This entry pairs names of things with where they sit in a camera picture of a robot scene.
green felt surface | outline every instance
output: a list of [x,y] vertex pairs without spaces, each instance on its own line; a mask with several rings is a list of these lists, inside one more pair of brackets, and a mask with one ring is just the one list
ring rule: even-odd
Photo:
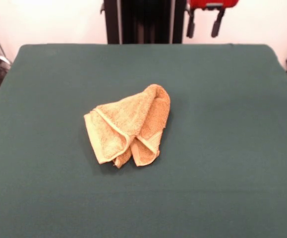
[[[83,115],[158,83],[159,158],[98,165]],[[267,46],[39,45],[0,89],[0,238],[287,238],[287,76]]]

